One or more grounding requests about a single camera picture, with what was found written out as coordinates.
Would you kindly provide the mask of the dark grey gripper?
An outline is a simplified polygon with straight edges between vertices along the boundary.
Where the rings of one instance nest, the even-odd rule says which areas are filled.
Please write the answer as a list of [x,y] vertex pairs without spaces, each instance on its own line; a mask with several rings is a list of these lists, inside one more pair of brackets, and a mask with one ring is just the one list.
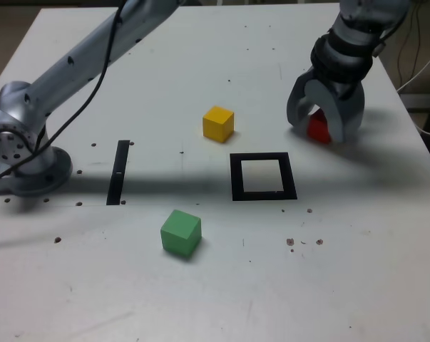
[[365,97],[363,66],[313,65],[297,78],[287,101],[287,121],[304,132],[315,105],[324,113],[333,142],[343,143],[362,123]]

